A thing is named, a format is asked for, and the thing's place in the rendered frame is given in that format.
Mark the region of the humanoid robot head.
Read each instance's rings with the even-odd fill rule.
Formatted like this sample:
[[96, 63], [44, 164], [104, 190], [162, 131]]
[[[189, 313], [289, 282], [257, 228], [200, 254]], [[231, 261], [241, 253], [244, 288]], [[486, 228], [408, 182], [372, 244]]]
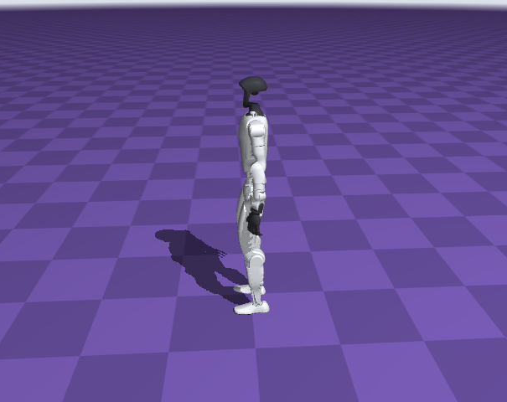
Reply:
[[249, 112], [246, 116], [253, 116], [250, 114], [250, 111], [254, 111], [258, 116], [264, 116], [259, 104], [249, 102], [249, 97], [250, 94], [257, 95], [259, 91], [265, 91], [267, 89], [266, 82], [260, 77], [250, 76], [241, 80], [239, 86], [244, 90], [243, 106], [245, 108], [249, 107]]

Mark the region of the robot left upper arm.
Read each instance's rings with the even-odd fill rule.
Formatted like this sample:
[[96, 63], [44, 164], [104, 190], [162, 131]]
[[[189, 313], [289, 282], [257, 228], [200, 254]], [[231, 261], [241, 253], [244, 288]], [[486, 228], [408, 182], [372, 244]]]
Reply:
[[265, 136], [266, 128], [261, 121], [250, 121], [248, 126], [248, 134], [251, 139], [251, 150], [256, 161], [251, 164], [261, 164], [264, 172], [266, 171], [266, 150]]

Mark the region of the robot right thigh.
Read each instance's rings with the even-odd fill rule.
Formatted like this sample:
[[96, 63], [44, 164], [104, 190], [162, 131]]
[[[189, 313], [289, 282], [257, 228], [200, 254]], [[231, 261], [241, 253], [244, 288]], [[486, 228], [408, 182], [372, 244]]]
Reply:
[[[239, 199], [238, 199], [238, 203], [237, 203], [237, 210], [236, 210], [236, 222], [237, 222], [237, 227], [238, 227], [238, 219], [239, 219], [239, 215], [240, 215], [240, 211], [241, 211], [241, 206], [244, 202], [244, 196], [243, 196], [243, 186], [242, 186], [242, 189], [241, 189], [241, 192], [240, 192], [240, 196], [239, 196]], [[261, 245], [261, 239], [260, 237], [257, 235], [256, 236], [256, 243], [254, 244], [254, 249], [259, 249]]]

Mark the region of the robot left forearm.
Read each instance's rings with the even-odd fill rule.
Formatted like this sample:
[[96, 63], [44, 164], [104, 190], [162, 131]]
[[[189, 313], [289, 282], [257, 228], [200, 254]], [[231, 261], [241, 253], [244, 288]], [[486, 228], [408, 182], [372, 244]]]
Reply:
[[[264, 203], [266, 199], [265, 194], [265, 183], [266, 177], [261, 164], [254, 164], [251, 167], [251, 173], [253, 176], [253, 201], [251, 207], [258, 211], [259, 205]], [[264, 208], [264, 207], [263, 207]]]

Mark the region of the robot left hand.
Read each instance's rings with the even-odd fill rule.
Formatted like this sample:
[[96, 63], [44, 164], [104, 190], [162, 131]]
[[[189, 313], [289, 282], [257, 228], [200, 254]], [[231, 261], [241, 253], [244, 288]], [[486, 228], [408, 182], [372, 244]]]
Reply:
[[259, 225], [260, 225], [260, 214], [262, 213], [264, 207], [264, 203], [261, 203], [259, 205], [258, 211], [251, 208], [251, 213], [249, 213], [249, 216], [246, 218], [246, 222], [248, 221], [247, 229], [253, 234], [253, 235], [262, 235], [260, 234]]

